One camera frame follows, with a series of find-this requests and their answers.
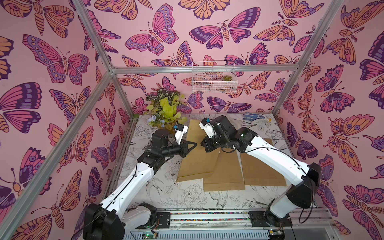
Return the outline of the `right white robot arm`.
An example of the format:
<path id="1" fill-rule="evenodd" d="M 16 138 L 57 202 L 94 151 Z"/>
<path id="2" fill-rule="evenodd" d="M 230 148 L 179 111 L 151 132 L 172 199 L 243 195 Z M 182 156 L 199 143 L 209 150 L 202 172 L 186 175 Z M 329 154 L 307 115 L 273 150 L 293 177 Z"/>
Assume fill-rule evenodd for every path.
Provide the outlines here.
<path id="1" fill-rule="evenodd" d="M 264 218 L 271 225 L 280 222 L 297 208 L 313 209 L 321 176 L 321 167 L 318 164 L 308 165 L 294 159 L 249 128 L 237 130 L 223 115 L 213 120 L 204 118 L 199 126 L 206 133 L 201 145 L 207 153 L 218 148 L 227 148 L 247 154 L 273 168 L 290 182 L 290 188 L 274 199 L 264 212 Z"/>

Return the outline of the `brown kraft file bag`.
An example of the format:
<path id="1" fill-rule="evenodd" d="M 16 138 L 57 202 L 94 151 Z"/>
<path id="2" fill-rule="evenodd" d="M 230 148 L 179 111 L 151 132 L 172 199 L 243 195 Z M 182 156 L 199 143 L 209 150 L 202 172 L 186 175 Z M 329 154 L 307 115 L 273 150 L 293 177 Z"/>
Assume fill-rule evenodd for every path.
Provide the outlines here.
<path id="1" fill-rule="evenodd" d="M 244 177 L 236 152 L 220 152 L 210 177 L 203 178 L 205 192 L 245 190 Z"/>

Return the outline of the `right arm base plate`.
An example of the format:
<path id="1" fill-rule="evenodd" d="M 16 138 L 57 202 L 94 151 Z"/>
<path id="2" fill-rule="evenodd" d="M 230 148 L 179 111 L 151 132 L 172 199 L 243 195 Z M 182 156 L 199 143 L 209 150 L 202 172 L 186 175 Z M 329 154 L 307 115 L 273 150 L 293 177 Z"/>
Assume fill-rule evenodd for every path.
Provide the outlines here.
<path id="1" fill-rule="evenodd" d="M 250 211 L 248 218 L 252 227 L 292 227 L 293 223 L 289 214 L 282 219 L 276 217 L 268 211 Z"/>

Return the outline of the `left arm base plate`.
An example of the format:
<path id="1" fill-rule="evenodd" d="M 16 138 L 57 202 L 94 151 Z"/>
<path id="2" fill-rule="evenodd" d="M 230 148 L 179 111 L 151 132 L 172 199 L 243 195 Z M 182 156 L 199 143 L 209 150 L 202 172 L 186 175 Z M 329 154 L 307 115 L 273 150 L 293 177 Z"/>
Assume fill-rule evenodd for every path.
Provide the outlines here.
<path id="1" fill-rule="evenodd" d="M 171 223 L 171 213 L 170 212 L 157 212 L 156 214 L 151 214 L 149 221 L 136 228 L 139 229 L 169 229 Z"/>

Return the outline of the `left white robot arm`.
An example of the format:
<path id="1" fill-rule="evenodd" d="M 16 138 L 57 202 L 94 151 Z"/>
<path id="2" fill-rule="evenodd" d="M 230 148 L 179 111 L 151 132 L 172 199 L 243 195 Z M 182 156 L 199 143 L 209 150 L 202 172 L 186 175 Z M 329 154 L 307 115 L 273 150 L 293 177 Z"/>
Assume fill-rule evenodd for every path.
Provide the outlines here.
<path id="1" fill-rule="evenodd" d="M 98 205 L 91 204 L 86 208 L 84 226 L 80 230 L 84 240 L 121 240 L 138 227 L 151 229 L 158 225 L 157 209 L 152 205 L 142 203 L 132 210 L 128 207 L 166 161 L 174 156 L 184 158 L 197 146 L 197 143 L 183 139 L 187 131 L 187 126 L 177 124 L 174 142 L 170 141 L 166 129 L 152 134 L 151 144 L 137 159 L 130 175 Z"/>

